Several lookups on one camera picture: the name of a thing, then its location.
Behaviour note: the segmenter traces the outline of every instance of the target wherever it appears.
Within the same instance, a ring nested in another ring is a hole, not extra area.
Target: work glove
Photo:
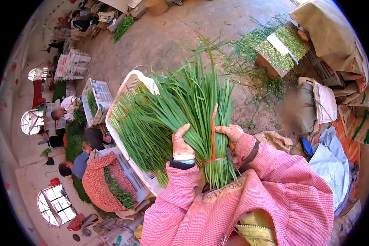
[[[190,124],[180,127],[176,133],[172,133],[172,152],[174,161],[192,161],[196,154],[194,150],[184,142],[183,135],[190,129]]]
[[[228,137],[228,144],[232,151],[235,150],[236,144],[238,143],[242,133],[243,129],[238,125],[232,125],[230,124],[227,126],[215,126],[214,127],[217,133],[225,134]]]

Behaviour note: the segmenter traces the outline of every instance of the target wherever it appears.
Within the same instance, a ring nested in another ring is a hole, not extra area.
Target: black hair
[[[54,120],[54,121],[58,121],[58,120],[60,120],[59,118],[57,118],[56,117],[56,109],[54,109],[54,110],[52,110],[52,112],[51,112],[51,117],[52,117],[52,119]]]
[[[77,14],[79,14],[81,11],[79,10],[75,10],[73,13],[72,13],[72,17],[75,18],[77,16]]]
[[[71,168],[67,167],[65,163],[60,163],[59,164],[59,173],[63,176],[69,176],[72,174]]]

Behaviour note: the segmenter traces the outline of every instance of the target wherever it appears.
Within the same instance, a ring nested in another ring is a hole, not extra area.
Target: window
[[[28,78],[31,81],[39,80],[39,79],[45,79],[48,74],[48,67],[45,66],[42,70],[39,68],[34,68],[30,70]]]
[[[28,78],[31,81],[35,81],[35,80],[39,79],[39,77],[41,76],[41,74],[42,74],[42,70],[41,69],[34,68],[34,69],[30,70],[29,75],[28,75]]]
[[[29,110],[23,114],[20,120],[20,129],[26,135],[38,133],[40,126],[44,126],[44,111]]]
[[[59,215],[61,219],[61,224],[65,224],[74,219],[75,216],[77,216],[77,212],[69,201],[69,198],[64,191],[63,186],[61,184],[56,185],[54,187],[43,190],[38,196],[38,208],[41,212],[42,217],[49,224],[59,226],[59,223],[52,213],[51,209],[49,208],[48,202],[45,199],[44,195]]]

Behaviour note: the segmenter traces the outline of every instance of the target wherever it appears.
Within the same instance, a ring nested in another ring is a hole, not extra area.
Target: pink gingham jacket
[[[242,134],[236,155],[242,163],[255,139]],[[145,212],[142,245],[222,245],[243,214],[264,209],[275,224],[279,245],[327,245],[333,225],[329,185],[306,160],[260,144],[238,179],[196,198],[198,168],[172,168],[168,187]]]

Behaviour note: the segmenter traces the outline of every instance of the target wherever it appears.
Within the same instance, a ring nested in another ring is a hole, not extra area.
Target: white shirt
[[[69,96],[64,98],[64,100],[61,102],[60,106],[67,111],[66,114],[63,115],[64,120],[73,120],[74,116],[72,115],[74,113],[74,105],[72,104],[73,101],[76,101],[76,96]]]

